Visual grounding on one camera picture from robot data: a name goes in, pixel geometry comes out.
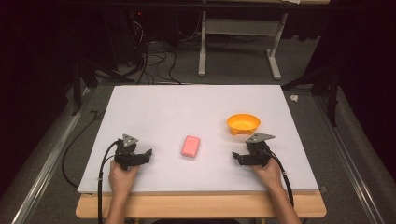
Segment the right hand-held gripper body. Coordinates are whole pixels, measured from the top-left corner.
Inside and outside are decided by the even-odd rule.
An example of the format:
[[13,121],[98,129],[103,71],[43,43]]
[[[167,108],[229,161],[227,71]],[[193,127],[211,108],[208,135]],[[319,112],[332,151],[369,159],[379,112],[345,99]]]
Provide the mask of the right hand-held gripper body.
[[271,150],[266,141],[274,138],[273,135],[266,133],[254,133],[251,135],[246,141],[249,158],[257,160],[259,162],[258,165],[264,167],[271,159]]

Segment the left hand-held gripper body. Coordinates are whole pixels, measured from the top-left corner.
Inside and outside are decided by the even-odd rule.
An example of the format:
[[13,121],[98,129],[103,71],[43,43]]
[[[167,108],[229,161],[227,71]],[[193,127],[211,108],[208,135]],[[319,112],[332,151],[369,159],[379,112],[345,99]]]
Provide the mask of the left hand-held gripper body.
[[131,167],[131,160],[136,155],[134,154],[135,148],[137,146],[138,140],[128,134],[124,134],[122,139],[118,143],[115,152],[115,162],[120,165],[120,167],[127,171]]

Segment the person's right hand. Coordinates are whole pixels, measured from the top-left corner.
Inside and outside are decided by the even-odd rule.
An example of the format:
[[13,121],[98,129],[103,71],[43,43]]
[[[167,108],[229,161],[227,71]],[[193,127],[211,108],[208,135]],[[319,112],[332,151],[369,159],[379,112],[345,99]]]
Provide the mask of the person's right hand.
[[282,189],[280,168],[274,159],[270,159],[264,167],[254,165],[250,169],[270,191]]

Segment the person's left hand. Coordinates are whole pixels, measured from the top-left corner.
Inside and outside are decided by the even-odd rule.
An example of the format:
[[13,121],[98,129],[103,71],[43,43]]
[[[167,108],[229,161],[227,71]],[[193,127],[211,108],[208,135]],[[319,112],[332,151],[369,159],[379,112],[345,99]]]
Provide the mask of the person's left hand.
[[134,186],[138,170],[139,166],[133,166],[129,170],[123,170],[115,161],[110,163],[108,179],[115,199],[121,200],[128,197]]

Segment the orange plastic bowl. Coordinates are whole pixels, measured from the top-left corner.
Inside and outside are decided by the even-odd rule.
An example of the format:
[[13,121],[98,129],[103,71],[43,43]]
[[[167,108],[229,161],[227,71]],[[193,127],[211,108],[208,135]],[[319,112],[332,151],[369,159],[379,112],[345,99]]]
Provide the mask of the orange plastic bowl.
[[250,114],[234,114],[227,119],[231,134],[253,134],[261,125],[261,121]]

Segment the pink soap bar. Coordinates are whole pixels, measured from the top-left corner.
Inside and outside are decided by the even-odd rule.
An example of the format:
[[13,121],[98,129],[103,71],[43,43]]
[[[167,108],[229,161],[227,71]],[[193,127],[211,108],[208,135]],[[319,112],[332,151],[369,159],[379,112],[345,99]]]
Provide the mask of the pink soap bar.
[[185,157],[195,158],[200,146],[201,140],[196,136],[188,135],[185,138],[181,154]]

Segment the wooden table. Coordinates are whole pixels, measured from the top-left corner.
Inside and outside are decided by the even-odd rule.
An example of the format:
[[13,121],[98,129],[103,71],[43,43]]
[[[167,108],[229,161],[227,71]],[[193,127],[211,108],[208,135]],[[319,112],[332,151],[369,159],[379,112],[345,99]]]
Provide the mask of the wooden table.
[[[312,193],[293,193],[294,209],[299,217],[325,217],[327,209],[318,190]],[[97,218],[97,194],[82,194],[76,216]],[[231,194],[132,194],[126,207],[127,217],[137,218],[233,218],[275,217],[268,192]]]

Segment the white table board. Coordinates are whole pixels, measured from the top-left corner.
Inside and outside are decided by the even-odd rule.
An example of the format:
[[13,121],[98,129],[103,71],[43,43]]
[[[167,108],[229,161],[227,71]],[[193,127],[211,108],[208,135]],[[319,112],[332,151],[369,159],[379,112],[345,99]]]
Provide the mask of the white table board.
[[[137,152],[152,148],[140,167],[135,193],[262,191],[262,183],[232,152],[245,154],[246,138],[227,126],[231,115],[248,113],[258,130],[275,138],[268,146],[280,159],[295,192],[318,184],[306,157],[283,91],[277,85],[118,86],[112,92],[94,141],[79,192],[108,192],[106,153],[123,134],[138,140]],[[185,138],[201,142],[195,158],[181,154]]]

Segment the black metal stand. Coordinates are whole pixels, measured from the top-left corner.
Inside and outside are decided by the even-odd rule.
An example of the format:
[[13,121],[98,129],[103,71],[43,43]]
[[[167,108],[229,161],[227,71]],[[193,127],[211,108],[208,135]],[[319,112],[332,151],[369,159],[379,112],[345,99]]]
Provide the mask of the black metal stand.
[[84,82],[88,89],[95,89],[98,86],[98,81],[96,79],[95,72],[100,71],[106,75],[115,78],[121,82],[134,82],[133,79],[123,77],[119,73],[109,68],[96,63],[92,60],[79,58],[73,65],[73,102],[74,108],[72,115],[75,116],[82,108],[82,92],[81,92],[81,82]]
[[339,69],[331,67],[321,67],[318,70],[299,77],[281,86],[283,91],[288,91],[298,85],[311,83],[311,93],[313,96],[328,95],[327,116],[332,126],[336,127],[335,109],[337,105],[337,92],[339,82]]

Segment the dark computer tower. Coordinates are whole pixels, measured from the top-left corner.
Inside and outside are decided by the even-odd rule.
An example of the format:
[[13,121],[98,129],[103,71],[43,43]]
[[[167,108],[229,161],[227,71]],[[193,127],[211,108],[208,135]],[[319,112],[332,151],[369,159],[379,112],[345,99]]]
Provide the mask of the dark computer tower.
[[128,8],[105,8],[102,16],[116,65],[131,67],[137,64],[142,53],[139,47],[142,37],[134,11]]

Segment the aluminium floor rail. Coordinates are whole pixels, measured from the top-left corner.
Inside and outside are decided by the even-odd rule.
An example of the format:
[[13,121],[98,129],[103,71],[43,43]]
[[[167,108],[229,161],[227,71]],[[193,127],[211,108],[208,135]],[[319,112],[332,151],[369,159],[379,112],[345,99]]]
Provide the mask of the aluminium floor rail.
[[332,139],[335,141],[340,160],[345,167],[346,174],[367,218],[371,224],[385,224],[384,218],[380,214],[378,207],[375,204],[373,195],[364,182],[355,162],[352,160],[352,157],[347,150],[347,146],[341,134],[339,133],[338,129],[332,125],[332,122],[328,118],[328,111],[325,102],[321,97],[315,97],[314,101],[332,134]]
[[31,185],[29,192],[25,195],[24,201],[21,203],[11,224],[27,224],[30,220],[61,161],[61,157],[65,153],[66,143],[79,121],[81,115],[80,109],[85,106],[91,95],[92,90],[85,88],[82,92],[81,105],[77,110],[73,110],[66,116],[64,119],[65,125],[60,133],[52,138],[54,143],[50,148],[50,153],[42,164],[40,172],[35,177],[35,181]]

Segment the white metal desk frame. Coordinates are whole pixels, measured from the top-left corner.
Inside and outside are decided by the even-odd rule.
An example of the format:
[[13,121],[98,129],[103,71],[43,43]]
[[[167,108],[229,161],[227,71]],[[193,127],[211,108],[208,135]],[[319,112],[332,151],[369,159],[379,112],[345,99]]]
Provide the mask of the white metal desk frame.
[[237,19],[212,19],[201,13],[201,47],[199,52],[198,76],[204,77],[206,73],[206,36],[207,35],[249,35],[272,36],[273,46],[266,50],[272,76],[280,80],[281,74],[276,61],[276,50],[286,26],[287,13],[283,13],[278,21],[254,21]]

